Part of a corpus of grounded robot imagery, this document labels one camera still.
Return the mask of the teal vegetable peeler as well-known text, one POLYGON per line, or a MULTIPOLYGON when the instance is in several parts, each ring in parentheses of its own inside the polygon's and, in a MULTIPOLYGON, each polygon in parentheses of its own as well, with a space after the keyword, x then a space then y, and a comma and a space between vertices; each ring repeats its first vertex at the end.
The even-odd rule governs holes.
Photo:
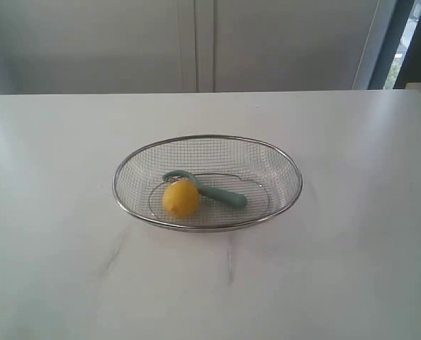
POLYGON ((216 200, 236 209, 243 209, 247 206, 247 198, 244 195, 202 184, 195 175, 187 171, 170 171, 164 174, 162 179, 163 181, 168 181, 174 177, 181 177, 190 180, 202 196, 212 200, 216 200))

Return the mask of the yellow lemon with sticker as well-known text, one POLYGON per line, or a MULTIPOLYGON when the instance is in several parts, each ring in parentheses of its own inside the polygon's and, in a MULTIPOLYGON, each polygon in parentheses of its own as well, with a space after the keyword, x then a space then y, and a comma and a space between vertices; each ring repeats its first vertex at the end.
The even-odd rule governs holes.
POLYGON ((199 206, 199 193, 189 180, 180 180, 169 185, 162 196, 163 208, 172 217, 192 216, 199 206))

